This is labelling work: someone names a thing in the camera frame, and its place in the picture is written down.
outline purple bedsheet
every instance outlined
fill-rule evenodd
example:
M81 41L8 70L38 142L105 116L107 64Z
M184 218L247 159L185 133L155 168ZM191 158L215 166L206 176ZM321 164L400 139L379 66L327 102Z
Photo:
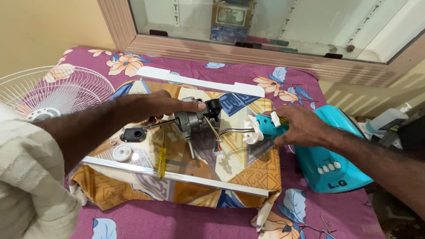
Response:
M66 51L58 64L97 71L115 89L129 80L138 80L139 77L135 76L137 69L148 65L195 79L260 85L276 108L288 104L315 109L326 104L317 77L294 68L207 63L84 48ZM280 149L280 158L282 194L275 201L272 212L286 220L277 204L284 205L286 190L301 190L305 195L305 220L292 226L298 233L289 233L287 227L282 227L275 231L277 233L263 238L329 239L321 231L326 227L320 216L331 224L329 229L336 239L384 238L363 189L338 194L315 193L308 187L302 173L296 170L298 163L287 146ZM166 201L132 200L106 211L88 204L80 211L77 229L71 238L256 239L259 234L250 225L256 214L253 208L213 209Z

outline hairy forearm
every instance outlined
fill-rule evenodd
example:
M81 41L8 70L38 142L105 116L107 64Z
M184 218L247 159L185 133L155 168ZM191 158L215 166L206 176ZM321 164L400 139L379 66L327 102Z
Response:
M65 173L128 122L123 112L126 97L105 102L94 108L33 124L47 131L59 145Z
M323 147L340 154L425 219L425 163L331 129Z

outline white wire fan guard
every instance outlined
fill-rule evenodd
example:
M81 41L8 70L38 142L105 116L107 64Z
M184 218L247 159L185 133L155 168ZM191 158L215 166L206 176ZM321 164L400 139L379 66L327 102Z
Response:
M0 78L0 100L29 120L98 105L114 89L101 74L70 64L33 68Z

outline white bottle with pump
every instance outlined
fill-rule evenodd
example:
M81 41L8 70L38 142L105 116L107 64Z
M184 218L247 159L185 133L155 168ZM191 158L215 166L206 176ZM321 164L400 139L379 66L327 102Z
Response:
M375 132L377 130L389 130L390 128L403 123L409 116L406 114L412 107L406 103L406 107L402 107L400 110L388 109L384 113L380 114L375 119L369 121L366 124L366 128L369 132Z

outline yellow wall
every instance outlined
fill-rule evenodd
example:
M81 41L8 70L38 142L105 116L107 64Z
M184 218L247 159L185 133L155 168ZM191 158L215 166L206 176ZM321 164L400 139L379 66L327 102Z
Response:
M0 77L56 65L75 46L115 48L96 0L4 0L0 22Z
M96 0L14 0L0 8L0 77L55 65L63 52L86 45L115 48ZM390 88L319 81L325 98L353 116L377 116L425 100L425 61Z
M376 117L388 108L400 108L404 102L416 111L425 101L425 60L411 69L389 88L377 88L319 80L330 105L338 106L346 114Z

